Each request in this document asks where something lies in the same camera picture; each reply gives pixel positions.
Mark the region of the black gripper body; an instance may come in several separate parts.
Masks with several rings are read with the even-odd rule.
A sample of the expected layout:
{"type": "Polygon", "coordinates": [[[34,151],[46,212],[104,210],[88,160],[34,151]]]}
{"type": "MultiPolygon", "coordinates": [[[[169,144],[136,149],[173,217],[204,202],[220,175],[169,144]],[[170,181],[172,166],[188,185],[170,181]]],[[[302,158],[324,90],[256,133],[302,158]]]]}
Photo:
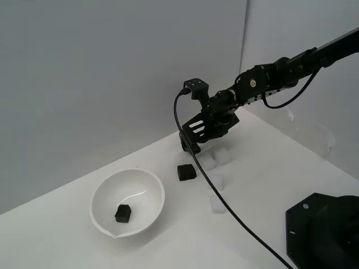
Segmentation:
{"type": "Polygon", "coordinates": [[[206,143],[226,135],[239,122],[235,93],[222,90],[209,97],[206,91],[192,96],[201,105],[201,112],[182,126],[191,143],[206,143]]]}

